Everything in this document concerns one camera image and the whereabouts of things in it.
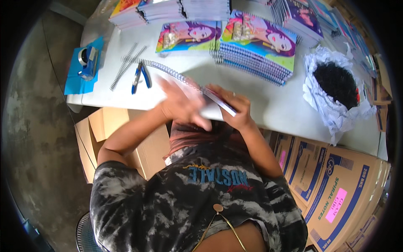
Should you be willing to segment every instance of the blue-handled pliers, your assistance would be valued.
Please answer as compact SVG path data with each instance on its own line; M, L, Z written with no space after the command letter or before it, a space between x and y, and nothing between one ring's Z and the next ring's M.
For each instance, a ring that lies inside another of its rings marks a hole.
M148 76L147 72L145 71L143 63L140 62L139 65L137 66L136 73L135 73L136 79L134 80L133 85L131 86L131 94L135 94L137 91L137 85L139 84L139 80L140 80L140 71L144 75L145 84L147 85L147 88L151 88L150 77Z

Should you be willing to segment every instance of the blue tape dispenser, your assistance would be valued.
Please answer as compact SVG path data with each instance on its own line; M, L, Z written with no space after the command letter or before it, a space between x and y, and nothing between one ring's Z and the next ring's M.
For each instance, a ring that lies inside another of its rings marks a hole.
M86 81L94 78L98 62L98 49L92 46L83 48L78 53L78 61L83 69L78 72L78 75Z

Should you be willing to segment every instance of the hand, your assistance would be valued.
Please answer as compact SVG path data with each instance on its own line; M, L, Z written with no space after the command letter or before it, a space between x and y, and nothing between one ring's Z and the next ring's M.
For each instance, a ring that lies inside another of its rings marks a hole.
M224 121L232 128L242 133L243 131L256 126L255 121L250 115L251 102L248 98L240 94L235 95L235 93L225 90L217 85L209 84L207 87L220 95L226 103L231 105L237 111L237 114L233 117L226 110L220 107L222 119L224 119Z
M199 110L204 107L205 101L198 91L187 86L182 90L174 81L162 77L158 77L158 82L166 94L166 100L161 102L160 106L167 119L180 119L211 131L211 121L199 115Z

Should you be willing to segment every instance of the white table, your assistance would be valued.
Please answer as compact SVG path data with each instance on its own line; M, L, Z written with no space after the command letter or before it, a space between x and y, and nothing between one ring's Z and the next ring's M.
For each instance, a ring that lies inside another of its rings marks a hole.
M238 6L233 6L233 8L272 19L268 7L249 1L237 2L237 4ZM310 53L312 49L297 47L293 76L285 86L278 87L252 75L215 65L209 55L158 57L155 48L161 27L162 23L134 27L124 31L116 28L110 39L104 67L99 70L98 81L94 85L93 92L68 95L67 102L77 105L111 106L138 110L149 110L156 106L165 98L165 94L155 81L156 74L162 76L165 74L157 69L147 67L153 85L150 89L147 89L144 77L141 76L140 79L143 80L143 83L139 84L135 95L131 94L136 65L123 75L113 92L109 89L122 64L121 57L127 54L134 42L138 42L136 51L144 45L149 46L141 55L143 59L160 62L193 78L200 85L215 83L223 88L246 95L251 100L251 116L258 125L273 131L330 142L329 130L324 126L319 113L302 97L302 85L305 81L303 56ZM325 39L322 45L334 50L329 39ZM354 73L359 78L370 82L369 74L358 67L354 69ZM222 120L221 112L215 104L204 108L201 114L209 119ZM373 117L370 120L358 121L353 130L343 135L339 144L376 156L379 139L380 133L376 118Z

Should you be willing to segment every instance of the tie-dye shirt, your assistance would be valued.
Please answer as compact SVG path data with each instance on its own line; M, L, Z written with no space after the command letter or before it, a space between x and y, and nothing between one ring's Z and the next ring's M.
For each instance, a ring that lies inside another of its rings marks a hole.
M303 251L306 223L284 177L260 176L248 156L204 144L171 155L149 181L117 161L96 172L90 215L105 251L192 251L216 213L237 227L253 221L267 251ZM228 224L215 218L206 238Z

